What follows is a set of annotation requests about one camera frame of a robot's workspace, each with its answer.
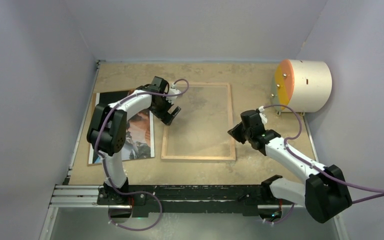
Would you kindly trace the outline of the wooden picture frame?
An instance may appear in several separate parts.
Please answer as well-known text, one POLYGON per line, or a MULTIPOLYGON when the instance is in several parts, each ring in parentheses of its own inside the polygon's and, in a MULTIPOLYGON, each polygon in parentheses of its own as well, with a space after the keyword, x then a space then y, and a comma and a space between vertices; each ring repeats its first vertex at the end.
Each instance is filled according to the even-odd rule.
POLYGON ((162 134, 161 159, 185 162, 236 160, 236 142, 227 133, 234 126, 231 85, 193 82, 177 98, 180 107, 162 134))

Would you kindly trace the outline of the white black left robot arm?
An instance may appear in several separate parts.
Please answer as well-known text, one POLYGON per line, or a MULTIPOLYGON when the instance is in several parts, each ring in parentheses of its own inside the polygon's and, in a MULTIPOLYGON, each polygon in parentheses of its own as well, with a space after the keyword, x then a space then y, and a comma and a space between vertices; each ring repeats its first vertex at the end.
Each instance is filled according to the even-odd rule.
POLYGON ((140 111, 149 110, 169 126, 181 110, 174 103, 185 93, 186 90, 179 90, 175 82, 155 76, 151 83, 137 87, 126 97, 95 106, 86 140, 102 162, 103 187, 110 190, 109 197, 116 204, 126 203, 130 195, 121 157, 129 120, 140 111))

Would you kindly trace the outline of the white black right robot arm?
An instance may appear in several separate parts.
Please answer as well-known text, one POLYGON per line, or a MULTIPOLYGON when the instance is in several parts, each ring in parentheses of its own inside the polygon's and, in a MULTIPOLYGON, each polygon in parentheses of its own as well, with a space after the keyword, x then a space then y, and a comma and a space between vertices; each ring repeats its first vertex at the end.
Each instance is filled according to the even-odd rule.
POLYGON ((241 113, 241 121, 228 134, 241 144, 251 147, 283 165, 300 182, 290 181, 280 175, 261 183, 260 196, 268 204, 278 199, 305 207, 319 223, 325 223, 352 206, 353 201, 345 177, 336 165, 329 167, 310 159, 285 142, 279 133, 266 129, 263 108, 241 113))

